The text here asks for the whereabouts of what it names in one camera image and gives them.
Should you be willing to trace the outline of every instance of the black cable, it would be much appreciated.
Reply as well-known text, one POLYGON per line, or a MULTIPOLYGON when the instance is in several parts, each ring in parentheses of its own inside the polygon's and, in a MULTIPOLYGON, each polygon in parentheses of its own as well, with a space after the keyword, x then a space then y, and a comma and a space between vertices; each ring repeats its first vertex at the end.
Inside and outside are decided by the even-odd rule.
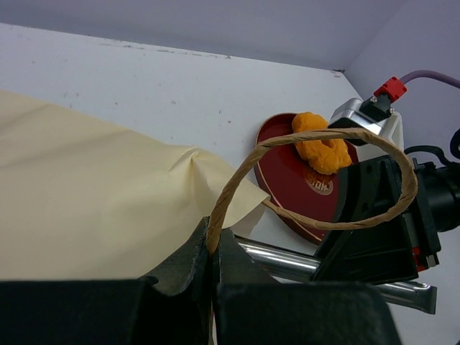
POLYGON ((407 154, 407 155, 409 155, 410 153, 414 153, 414 152, 431 153, 432 155, 437 156, 437 158, 439 159, 439 162, 441 162, 441 164, 444 164, 446 167, 460 167, 460 163, 451 162, 450 160, 448 160, 446 158, 445 154, 444 154, 444 151, 441 148, 437 147, 437 146, 416 145, 416 146, 408 147, 407 149, 404 150, 404 153, 407 154))
POLYGON ((450 149, 451 154, 460 160, 460 129, 452 136, 450 149))

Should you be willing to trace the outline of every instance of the white wall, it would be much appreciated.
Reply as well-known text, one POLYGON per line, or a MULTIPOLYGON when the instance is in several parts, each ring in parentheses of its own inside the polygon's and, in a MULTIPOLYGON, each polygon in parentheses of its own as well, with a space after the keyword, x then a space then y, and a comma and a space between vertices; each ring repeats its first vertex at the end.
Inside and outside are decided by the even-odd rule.
POLYGON ((0 22, 344 69, 407 0, 0 0, 0 22))
MULTIPOLYGON (((460 78, 460 1, 409 0, 345 76, 362 97, 368 97, 389 77, 417 69, 460 78)), ((414 80, 408 89, 395 103, 402 114, 406 147, 434 144, 448 151, 452 134, 460 128, 460 90, 428 79, 414 80)))

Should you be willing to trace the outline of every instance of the red connector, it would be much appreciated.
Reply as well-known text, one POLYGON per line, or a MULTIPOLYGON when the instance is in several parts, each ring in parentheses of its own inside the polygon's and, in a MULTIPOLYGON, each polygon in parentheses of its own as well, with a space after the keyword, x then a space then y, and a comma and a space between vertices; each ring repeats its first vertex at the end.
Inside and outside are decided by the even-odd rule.
POLYGON ((391 77, 385 84, 380 86, 379 89, 374 92, 374 96, 378 97, 382 93, 385 93, 390 97, 391 103, 393 103, 396 102, 407 90, 408 88, 406 88, 398 78, 391 77))

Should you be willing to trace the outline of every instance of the red lid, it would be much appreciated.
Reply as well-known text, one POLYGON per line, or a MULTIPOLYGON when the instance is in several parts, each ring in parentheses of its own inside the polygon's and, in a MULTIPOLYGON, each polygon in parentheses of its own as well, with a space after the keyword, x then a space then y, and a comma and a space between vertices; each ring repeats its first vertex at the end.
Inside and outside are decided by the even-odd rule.
MULTIPOLYGON (((269 118, 259 130, 257 143, 293 133, 291 124, 295 115, 285 113, 269 118)), ((352 145, 348 146, 352 162, 358 162, 356 150, 352 145)), ((300 158, 293 144, 271 149, 254 171, 260 188, 272 196, 275 205, 319 221, 337 220, 338 177, 318 174, 300 158)), ((314 244, 321 242, 327 232, 281 218, 292 230, 314 244)))

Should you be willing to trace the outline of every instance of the brown rope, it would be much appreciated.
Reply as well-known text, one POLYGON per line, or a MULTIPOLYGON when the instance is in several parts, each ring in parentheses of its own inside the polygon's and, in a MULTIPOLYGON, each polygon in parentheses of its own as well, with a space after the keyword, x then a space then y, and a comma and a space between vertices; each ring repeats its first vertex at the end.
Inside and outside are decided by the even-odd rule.
POLYGON ((369 228, 376 226, 385 221, 390 221, 394 217, 401 214, 413 201, 417 195, 417 178, 413 171, 413 164, 404 154, 403 151, 398 149, 394 144, 388 142, 382 137, 367 131, 366 129, 324 129, 319 131, 302 132, 285 135, 282 137, 275 137, 260 142, 252 151, 249 156, 243 161, 238 170, 231 177, 230 181, 225 185, 221 195, 218 197, 216 205, 211 212, 209 220, 209 227, 206 233, 207 242, 206 246, 210 254, 216 251, 217 245, 224 224, 225 215, 229 208, 231 199, 233 198, 236 189, 244 176, 261 160, 261 158, 270 151, 273 147, 285 144, 292 144, 294 142, 302 142, 308 140, 325 140, 325 139, 362 139, 365 142, 376 145, 383 149, 389 155, 395 158, 396 162, 401 169, 401 195, 397 203, 391 207, 386 213, 374 216, 362 221, 352 221, 349 223, 328 223, 325 221, 317 221, 298 213, 280 208, 269 201, 264 204, 279 214, 288 219, 297 221, 305 226, 320 229, 320 230, 355 230, 369 228))

